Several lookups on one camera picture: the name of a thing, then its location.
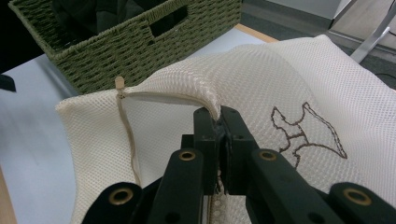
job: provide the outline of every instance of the black metal bracket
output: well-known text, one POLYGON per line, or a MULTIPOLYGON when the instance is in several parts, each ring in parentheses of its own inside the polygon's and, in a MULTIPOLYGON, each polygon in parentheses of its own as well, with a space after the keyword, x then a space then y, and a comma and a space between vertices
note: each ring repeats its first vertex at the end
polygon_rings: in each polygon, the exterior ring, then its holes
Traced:
POLYGON ((0 90, 17 91, 12 77, 0 74, 0 90))
POLYGON ((253 224, 262 223, 396 223, 396 210, 369 189, 352 184, 318 191, 288 161, 260 149, 240 114, 221 108, 194 112, 194 134, 181 137, 162 179, 141 189, 119 183, 104 190, 83 223, 202 223, 204 195, 219 191, 246 195, 253 224))

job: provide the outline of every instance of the mesh laundry bag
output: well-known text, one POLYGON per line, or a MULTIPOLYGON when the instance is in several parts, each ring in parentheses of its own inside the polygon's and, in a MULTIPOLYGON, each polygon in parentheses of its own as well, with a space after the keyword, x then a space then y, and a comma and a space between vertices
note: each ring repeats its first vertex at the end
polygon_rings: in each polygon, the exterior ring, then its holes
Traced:
MULTIPOLYGON (((108 186, 161 177, 181 135, 193 133, 193 111, 218 119, 221 105, 311 186, 354 182, 396 205, 396 93, 321 35, 187 59, 136 87, 62 101, 77 177, 72 223, 108 186)), ((209 223, 250 222, 244 197, 210 202, 209 223)))

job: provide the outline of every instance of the wicker basket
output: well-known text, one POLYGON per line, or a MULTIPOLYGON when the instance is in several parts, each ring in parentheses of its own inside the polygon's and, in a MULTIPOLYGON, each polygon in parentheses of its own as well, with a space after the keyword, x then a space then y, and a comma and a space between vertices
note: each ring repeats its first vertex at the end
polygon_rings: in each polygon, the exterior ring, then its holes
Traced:
POLYGON ((142 82, 158 69, 192 54, 240 20, 240 0, 168 0, 102 32, 76 42, 58 24, 51 0, 13 0, 18 15, 37 44, 81 94, 114 88, 116 76, 128 86, 142 82), (154 37, 149 26, 181 7, 183 22, 154 37))

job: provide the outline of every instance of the white table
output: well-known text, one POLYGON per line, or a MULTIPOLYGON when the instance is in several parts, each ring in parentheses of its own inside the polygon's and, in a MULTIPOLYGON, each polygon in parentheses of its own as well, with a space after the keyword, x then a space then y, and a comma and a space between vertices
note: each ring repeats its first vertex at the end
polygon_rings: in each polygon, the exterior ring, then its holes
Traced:
MULTIPOLYGON (((233 28, 191 57, 260 43, 259 38, 233 28)), ((69 223, 76 197, 75 174, 55 106, 77 93, 45 55, 5 75, 14 78, 17 93, 0 90, 0 165, 17 221, 69 223)))

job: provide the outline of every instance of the screw hole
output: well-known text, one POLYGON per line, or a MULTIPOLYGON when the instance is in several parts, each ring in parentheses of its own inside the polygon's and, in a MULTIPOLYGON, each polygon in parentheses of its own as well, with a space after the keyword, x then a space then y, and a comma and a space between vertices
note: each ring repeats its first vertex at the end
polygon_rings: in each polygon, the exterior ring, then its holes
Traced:
POLYGON ((108 200, 111 204, 121 205, 128 203, 133 197, 134 193, 131 189, 121 188, 113 190, 113 192, 111 192, 110 196, 108 197, 108 200))
POLYGON ((263 160, 266 160, 266 161, 276 160, 276 154, 269 152, 269 151, 261 151, 259 155, 263 160))
POLYGON ((165 221, 166 223, 178 223, 180 221, 180 215, 178 213, 168 213, 165 221))
POLYGON ((359 205, 367 206, 372 203, 370 197, 358 189, 344 189, 344 196, 359 205))
POLYGON ((195 153, 192 151, 182 151, 178 154, 178 157, 183 161, 192 161, 195 159, 195 153))
POLYGON ((308 218, 309 218, 309 220, 311 220, 314 223, 318 223, 318 224, 319 223, 324 223, 324 218, 321 215, 317 214, 317 213, 308 214, 308 218))

